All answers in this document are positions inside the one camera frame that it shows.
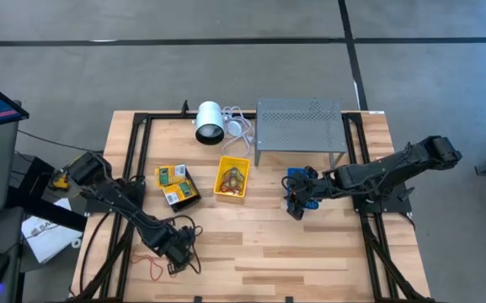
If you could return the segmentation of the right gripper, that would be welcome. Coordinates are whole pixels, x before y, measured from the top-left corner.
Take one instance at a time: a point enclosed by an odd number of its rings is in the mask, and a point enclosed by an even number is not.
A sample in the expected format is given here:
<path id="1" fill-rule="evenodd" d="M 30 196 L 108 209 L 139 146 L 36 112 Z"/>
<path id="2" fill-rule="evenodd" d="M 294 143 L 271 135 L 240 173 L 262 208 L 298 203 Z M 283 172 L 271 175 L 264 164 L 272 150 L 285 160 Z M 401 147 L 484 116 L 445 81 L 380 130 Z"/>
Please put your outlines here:
<path id="1" fill-rule="evenodd" d="M 292 167 L 282 178 L 282 187 L 286 190 L 284 199 L 287 213 L 300 221 L 305 210 L 316 210 L 323 199 L 332 199 L 334 180 L 330 172 L 319 174 L 312 167 Z"/>

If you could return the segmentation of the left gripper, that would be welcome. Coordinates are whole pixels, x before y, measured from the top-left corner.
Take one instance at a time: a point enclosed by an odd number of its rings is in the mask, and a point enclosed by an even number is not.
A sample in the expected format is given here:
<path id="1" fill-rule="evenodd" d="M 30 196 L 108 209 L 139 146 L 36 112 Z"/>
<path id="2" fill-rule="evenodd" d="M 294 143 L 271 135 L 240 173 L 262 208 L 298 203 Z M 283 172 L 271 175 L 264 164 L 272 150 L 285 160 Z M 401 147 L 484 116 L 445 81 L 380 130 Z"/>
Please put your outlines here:
<path id="1" fill-rule="evenodd" d="M 160 256 L 165 255 L 170 261 L 167 265 L 168 274 L 175 276 L 184 269 L 191 268 L 196 273 L 196 267 L 191 262 L 194 254 L 191 248 L 195 243 L 195 228 L 183 226 L 177 229 L 174 226 L 163 226 L 153 238 L 153 247 Z"/>

